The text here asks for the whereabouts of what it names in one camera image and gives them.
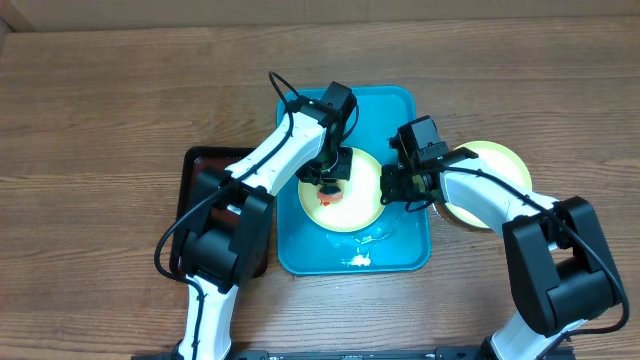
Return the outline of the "green and red sponge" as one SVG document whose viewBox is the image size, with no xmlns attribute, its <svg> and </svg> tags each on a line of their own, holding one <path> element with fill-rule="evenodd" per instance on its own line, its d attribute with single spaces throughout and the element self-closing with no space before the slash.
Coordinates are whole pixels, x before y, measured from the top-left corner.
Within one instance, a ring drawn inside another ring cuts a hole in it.
<svg viewBox="0 0 640 360">
<path fill-rule="evenodd" d="M 342 200 L 343 196 L 343 191 L 335 184 L 325 184 L 319 188 L 317 193 L 317 198 L 322 206 L 338 203 Z"/>
</svg>

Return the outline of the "yellow plate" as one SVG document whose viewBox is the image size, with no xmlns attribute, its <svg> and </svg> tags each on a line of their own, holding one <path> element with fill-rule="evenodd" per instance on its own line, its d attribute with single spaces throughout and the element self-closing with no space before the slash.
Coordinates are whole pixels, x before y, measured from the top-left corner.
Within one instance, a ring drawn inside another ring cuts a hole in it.
<svg viewBox="0 0 640 360">
<path fill-rule="evenodd" d="M 353 148 L 349 180 L 339 180 L 340 199 L 320 193 L 320 185 L 298 182 L 303 210 L 317 225 L 334 232 L 352 232 L 372 224 L 383 212 L 380 163 L 367 152 Z"/>
<path fill-rule="evenodd" d="M 524 161 L 511 149 L 496 142 L 476 140 L 459 145 L 456 149 L 467 148 L 479 155 L 501 176 L 529 191 L 533 189 L 532 178 Z M 436 204 L 434 210 L 446 221 L 469 229 L 489 230 L 489 227 L 470 212 L 451 205 Z"/>
</svg>

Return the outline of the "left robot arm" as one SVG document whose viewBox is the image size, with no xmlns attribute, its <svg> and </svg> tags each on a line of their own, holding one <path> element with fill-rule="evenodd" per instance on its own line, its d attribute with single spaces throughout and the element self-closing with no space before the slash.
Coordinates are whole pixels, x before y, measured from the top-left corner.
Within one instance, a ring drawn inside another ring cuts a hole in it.
<svg viewBox="0 0 640 360">
<path fill-rule="evenodd" d="M 357 115 L 344 100 L 299 97 L 253 152 L 225 169 L 203 168 L 181 184 L 182 212 L 162 237 L 170 242 L 165 276 L 188 287 L 187 325 L 172 359 L 224 359 L 238 288 L 251 278 L 268 245 L 275 197 L 290 178 L 317 185 L 330 199 L 351 175 L 346 124 Z"/>
</svg>

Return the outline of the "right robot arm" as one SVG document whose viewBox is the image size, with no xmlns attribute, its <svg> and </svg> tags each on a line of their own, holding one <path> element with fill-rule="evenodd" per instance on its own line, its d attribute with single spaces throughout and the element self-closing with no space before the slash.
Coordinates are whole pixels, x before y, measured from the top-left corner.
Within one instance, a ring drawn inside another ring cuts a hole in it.
<svg viewBox="0 0 640 360">
<path fill-rule="evenodd" d="M 559 201 L 502 177 L 476 153 L 419 150 L 385 165 L 381 202 L 408 212 L 435 202 L 471 213 L 504 241 L 513 317 L 469 351 L 473 359 L 570 359 L 560 344 L 623 328 L 630 302 L 597 214 L 581 197 Z"/>
</svg>

